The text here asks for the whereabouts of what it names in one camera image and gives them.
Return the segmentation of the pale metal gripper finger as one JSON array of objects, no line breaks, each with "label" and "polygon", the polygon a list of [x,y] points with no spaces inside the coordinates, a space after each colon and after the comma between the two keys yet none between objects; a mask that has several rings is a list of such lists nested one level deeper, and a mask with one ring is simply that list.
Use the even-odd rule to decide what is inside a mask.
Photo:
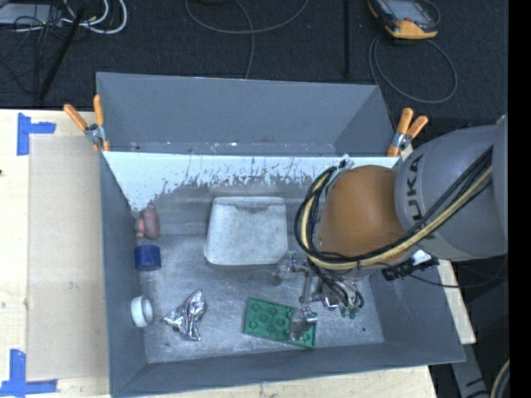
[{"label": "pale metal gripper finger", "polygon": [[287,252],[281,257],[272,272],[271,283],[281,285],[284,282],[301,279],[308,274],[306,260],[297,252]]},{"label": "pale metal gripper finger", "polygon": [[288,338],[292,342],[312,342],[318,322],[318,314],[309,305],[297,308],[290,317]]}]

